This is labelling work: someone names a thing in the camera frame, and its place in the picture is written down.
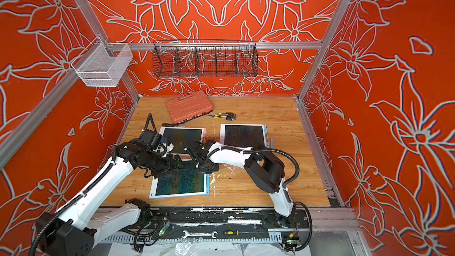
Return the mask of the blue framed front tablet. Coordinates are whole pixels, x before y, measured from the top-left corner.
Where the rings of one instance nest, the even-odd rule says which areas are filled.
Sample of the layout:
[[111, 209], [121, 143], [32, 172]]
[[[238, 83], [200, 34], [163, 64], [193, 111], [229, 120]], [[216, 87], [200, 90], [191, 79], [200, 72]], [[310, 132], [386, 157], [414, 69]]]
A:
[[170, 171], [154, 178], [150, 199], [202, 196], [210, 193], [210, 176], [199, 173], [194, 161], [184, 161], [184, 168]]

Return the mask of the blue framed tablet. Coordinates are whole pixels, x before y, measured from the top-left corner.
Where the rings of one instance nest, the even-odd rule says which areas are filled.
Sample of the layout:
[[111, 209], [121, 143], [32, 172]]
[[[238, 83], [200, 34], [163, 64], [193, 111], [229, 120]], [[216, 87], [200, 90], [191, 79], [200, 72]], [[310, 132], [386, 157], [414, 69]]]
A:
[[194, 161], [184, 161], [184, 168], [170, 171], [154, 178], [150, 199], [202, 196], [210, 193], [210, 176], [199, 173]]
[[221, 124], [220, 143], [234, 147], [268, 148], [265, 124]]

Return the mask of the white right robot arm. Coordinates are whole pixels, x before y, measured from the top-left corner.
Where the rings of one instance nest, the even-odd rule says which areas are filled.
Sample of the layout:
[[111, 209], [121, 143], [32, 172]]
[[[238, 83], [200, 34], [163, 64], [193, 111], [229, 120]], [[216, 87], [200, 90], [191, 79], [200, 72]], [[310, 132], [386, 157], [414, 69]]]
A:
[[277, 214], [288, 218], [295, 211], [287, 185], [297, 179], [300, 167], [290, 154], [273, 148], [228, 146], [214, 140], [183, 141], [180, 145], [199, 171], [212, 173], [219, 164], [242, 168], [260, 190], [270, 195]]

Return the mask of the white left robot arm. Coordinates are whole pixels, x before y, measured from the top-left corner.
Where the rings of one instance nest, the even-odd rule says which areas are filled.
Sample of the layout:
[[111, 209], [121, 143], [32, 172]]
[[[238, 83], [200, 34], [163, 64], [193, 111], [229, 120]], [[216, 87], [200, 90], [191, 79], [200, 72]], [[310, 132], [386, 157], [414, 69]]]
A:
[[143, 233], [145, 227], [160, 219], [150, 204], [140, 199], [127, 200], [122, 207], [93, 218], [113, 190], [134, 170], [142, 169], [145, 177], [158, 177], [185, 166], [173, 145], [165, 137], [145, 129], [139, 138], [113, 147], [111, 157], [84, 188], [56, 212], [44, 213], [36, 221], [37, 235], [29, 255], [40, 250], [49, 256], [86, 256], [102, 240], [135, 225], [128, 231], [135, 238], [147, 238], [156, 231]]

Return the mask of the pink framed writing tablet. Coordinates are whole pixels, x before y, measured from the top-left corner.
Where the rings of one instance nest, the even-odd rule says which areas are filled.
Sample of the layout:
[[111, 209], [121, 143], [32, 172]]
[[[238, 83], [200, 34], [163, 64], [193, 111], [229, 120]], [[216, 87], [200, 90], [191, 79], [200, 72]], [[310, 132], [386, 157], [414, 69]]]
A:
[[183, 161], [191, 160], [190, 156], [180, 145], [182, 141], [204, 142], [206, 138], [206, 128], [179, 128], [179, 127], [161, 127], [160, 135], [173, 144], [173, 155], [179, 155]]

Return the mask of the blue framed rear tablet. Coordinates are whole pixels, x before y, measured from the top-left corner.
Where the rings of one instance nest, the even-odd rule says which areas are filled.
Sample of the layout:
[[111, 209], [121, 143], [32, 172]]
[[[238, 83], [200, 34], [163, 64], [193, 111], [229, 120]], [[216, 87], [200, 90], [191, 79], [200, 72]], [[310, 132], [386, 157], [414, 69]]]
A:
[[265, 124], [221, 124], [220, 143], [234, 147], [268, 148]]

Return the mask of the red plastic tool case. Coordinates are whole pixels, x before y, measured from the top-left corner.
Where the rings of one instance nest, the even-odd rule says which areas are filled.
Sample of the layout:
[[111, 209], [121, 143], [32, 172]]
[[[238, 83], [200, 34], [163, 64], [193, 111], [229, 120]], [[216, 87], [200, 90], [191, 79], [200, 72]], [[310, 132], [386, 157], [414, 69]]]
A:
[[167, 101], [174, 125], [183, 124], [213, 111], [213, 105], [202, 90]]

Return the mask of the silver open-end wrench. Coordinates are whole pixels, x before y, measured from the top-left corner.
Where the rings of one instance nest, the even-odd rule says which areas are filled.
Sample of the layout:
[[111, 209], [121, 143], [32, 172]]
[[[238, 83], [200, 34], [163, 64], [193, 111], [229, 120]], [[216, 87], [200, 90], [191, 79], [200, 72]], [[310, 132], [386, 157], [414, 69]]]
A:
[[218, 234], [217, 231], [213, 231], [213, 232], [189, 232], [187, 230], [183, 230], [182, 238], [186, 239], [188, 237], [211, 237], [211, 238], [215, 239], [217, 234]]

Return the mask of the black handled small screwdriver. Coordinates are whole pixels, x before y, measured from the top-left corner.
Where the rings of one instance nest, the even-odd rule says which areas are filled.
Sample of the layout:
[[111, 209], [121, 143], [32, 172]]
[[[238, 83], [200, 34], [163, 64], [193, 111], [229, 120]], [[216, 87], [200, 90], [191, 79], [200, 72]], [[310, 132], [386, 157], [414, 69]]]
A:
[[181, 128], [184, 128], [185, 126], [180, 125], [180, 124], [162, 123], [162, 127], [169, 127], [169, 128], [171, 128], [171, 127], [173, 127], [173, 128], [174, 127], [181, 127]]

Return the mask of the yellow handled screwdriver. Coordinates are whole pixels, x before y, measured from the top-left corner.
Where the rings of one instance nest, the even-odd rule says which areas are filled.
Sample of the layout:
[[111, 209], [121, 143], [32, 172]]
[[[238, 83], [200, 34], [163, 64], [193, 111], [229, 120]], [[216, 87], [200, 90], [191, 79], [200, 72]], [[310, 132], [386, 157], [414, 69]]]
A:
[[265, 231], [224, 231], [224, 235], [232, 235], [232, 236], [239, 236], [239, 235], [261, 235], [265, 234]]

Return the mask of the clear plastic wall bin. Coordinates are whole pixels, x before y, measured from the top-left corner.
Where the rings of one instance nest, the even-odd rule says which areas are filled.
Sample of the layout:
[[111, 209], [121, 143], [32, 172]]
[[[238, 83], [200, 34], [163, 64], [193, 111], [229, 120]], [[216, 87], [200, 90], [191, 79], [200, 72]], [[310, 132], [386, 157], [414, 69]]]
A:
[[130, 65], [133, 54], [127, 43], [115, 44], [113, 49], [104, 43], [95, 43], [85, 49], [72, 69], [88, 87], [116, 87]]

